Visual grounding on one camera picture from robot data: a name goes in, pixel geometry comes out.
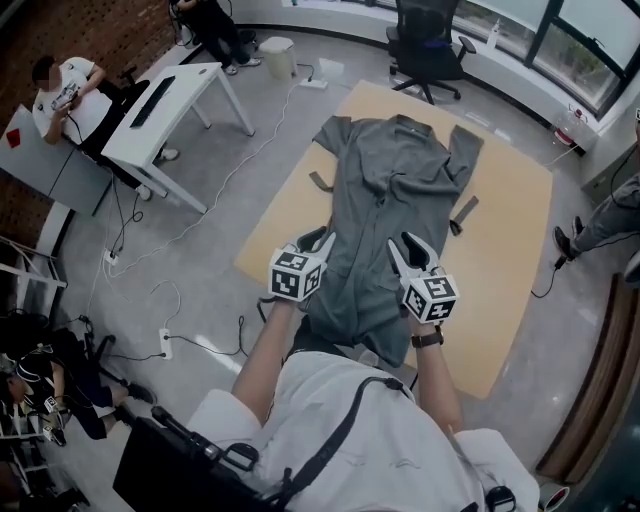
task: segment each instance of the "jumpsuit sleeve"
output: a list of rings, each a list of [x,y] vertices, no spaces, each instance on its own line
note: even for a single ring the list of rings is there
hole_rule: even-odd
[[[324,123],[313,140],[327,151],[338,156],[342,149],[346,147],[352,129],[353,123],[350,117],[332,116]]]
[[[456,125],[453,128],[449,139],[451,158],[445,167],[451,180],[460,190],[464,189],[471,179],[483,144],[484,141],[480,137],[461,126]]]

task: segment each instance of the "white bin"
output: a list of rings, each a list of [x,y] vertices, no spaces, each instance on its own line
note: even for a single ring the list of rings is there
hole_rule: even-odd
[[[292,76],[297,76],[298,66],[291,39],[270,37],[260,45],[260,51],[264,53],[267,67],[274,78],[288,80]]]

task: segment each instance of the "wall outlet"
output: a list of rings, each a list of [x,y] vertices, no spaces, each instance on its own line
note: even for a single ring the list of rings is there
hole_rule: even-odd
[[[104,250],[104,261],[106,261],[109,265],[115,267],[118,264],[118,255],[117,254],[111,254],[111,251],[109,249],[105,249]]]
[[[171,333],[169,329],[160,329],[160,351],[165,353],[164,359],[167,361],[173,359],[173,350],[171,350]]]

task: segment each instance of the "concrete floor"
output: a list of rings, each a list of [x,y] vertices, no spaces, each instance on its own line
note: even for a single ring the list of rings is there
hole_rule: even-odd
[[[259,36],[264,39],[274,34],[277,32],[264,31]],[[360,79],[389,85],[389,58],[382,50],[322,36],[284,35],[295,41],[299,62],[316,63],[319,57],[325,57],[345,63],[342,84],[324,92],[295,90],[277,139],[229,181],[218,207],[198,227],[125,275],[112,279],[113,290],[102,275],[98,277],[89,314],[99,335],[117,336],[114,354],[144,357],[160,352],[158,329],[175,312],[178,300],[170,284],[163,284],[149,296],[163,280],[175,282],[182,299],[180,313],[169,322],[172,334],[192,339],[200,335],[217,349],[233,352],[238,317],[244,315],[245,348],[254,343],[262,325],[255,302],[264,295],[264,289],[240,274],[233,267],[233,259],[312,137],[349,93],[349,87]],[[202,53],[196,60],[211,59]],[[300,71],[306,74],[308,69]],[[290,87],[272,79],[264,65],[241,69],[230,80],[257,129],[256,135],[249,138],[243,134],[214,85],[202,97],[203,107],[212,113],[213,126],[204,130],[194,115],[187,114],[170,139],[170,145],[181,149],[182,156],[164,165],[176,181],[208,205],[213,204],[225,176],[271,137]],[[459,102],[454,102],[450,93],[434,88],[436,103],[488,130],[497,130],[541,164],[551,162],[564,150],[554,144],[550,132],[511,105],[468,83],[459,83],[458,87],[462,92]],[[587,218],[592,210],[576,182],[579,160],[570,154],[551,165],[550,172],[554,187],[548,231],[556,224],[570,229],[573,215]],[[119,193],[128,216],[134,194],[124,186],[119,187]],[[76,216],[64,240],[61,263],[69,288],[61,307],[69,318],[86,312],[109,203],[108,196],[96,218]],[[189,207],[158,198],[138,206],[144,218],[127,227],[125,249],[116,270],[163,245],[199,219]],[[119,228],[114,203],[110,243]],[[491,396],[484,401],[462,396],[468,427],[500,430],[528,468],[533,469],[546,450],[578,392],[597,339],[610,276],[624,268],[633,248],[631,241],[599,249],[558,272],[548,297],[531,298]],[[547,237],[535,283],[537,291],[548,287],[556,258],[553,242]],[[171,362],[158,358],[142,363],[111,360],[110,365],[152,387],[160,404],[178,420],[187,421],[211,388],[230,389],[244,357],[214,358],[180,341],[174,343],[173,350]],[[398,374],[407,382],[413,377],[408,369],[400,369]],[[148,414],[140,404],[133,404],[133,408]],[[47,446],[51,459],[62,464],[92,501],[94,510],[129,510],[111,489],[127,428],[118,425],[108,439],[96,442],[72,421],[66,434],[67,447]]]

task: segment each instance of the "man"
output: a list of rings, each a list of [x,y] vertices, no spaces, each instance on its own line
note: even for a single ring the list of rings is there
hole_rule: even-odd
[[[294,303],[274,304],[231,393],[212,390],[188,425],[222,449],[238,442],[255,446],[260,460],[252,473],[240,477],[266,496],[277,493],[283,477],[295,477],[318,452],[355,404],[365,379],[391,377],[348,359],[312,334],[306,317],[282,366],[294,311]],[[536,482],[502,436],[488,429],[464,430],[440,334],[412,316],[409,322],[418,404],[406,388],[367,385],[337,453],[286,504],[287,510],[478,510],[473,503],[485,510],[486,493],[507,486],[515,510],[535,512]]]
[[[640,164],[640,124],[636,123],[636,155]],[[568,261],[596,248],[620,233],[640,231],[640,175],[635,174],[598,206],[586,226],[580,217],[573,219],[573,237],[559,226],[553,229],[553,241]]]
[[[222,10],[217,0],[169,0],[174,6],[176,16],[198,36],[202,46],[222,64],[227,75],[235,75],[240,67],[260,65],[259,59],[252,58],[242,47],[240,34],[233,20]],[[229,45],[231,55],[227,55],[220,46],[219,39]]]
[[[33,120],[48,144],[57,144],[65,136],[146,201],[151,197],[150,190],[102,156],[102,149],[125,116],[120,104],[97,89],[105,77],[100,66],[82,57],[72,57],[62,64],[49,55],[40,58],[32,71],[39,88]],[[178,155],[177,150],[164,148],[158,158],[175,160]]]
[[[103,386],[96,368],[84,355],[84,347],[67,330],[53,333],[51,344],[22,357],[12,374],[0,373],[0,400],[7,409],[23,401],[43,412],[51,397],[57,411],[70,412],[92,439],[104,439],[116,422],[131,426],[135,420],[124,406],[127,397],[153,403],[153,394],[138,384],[128,387]],[[115,412],[99,418],[94,405],[115,407]]]

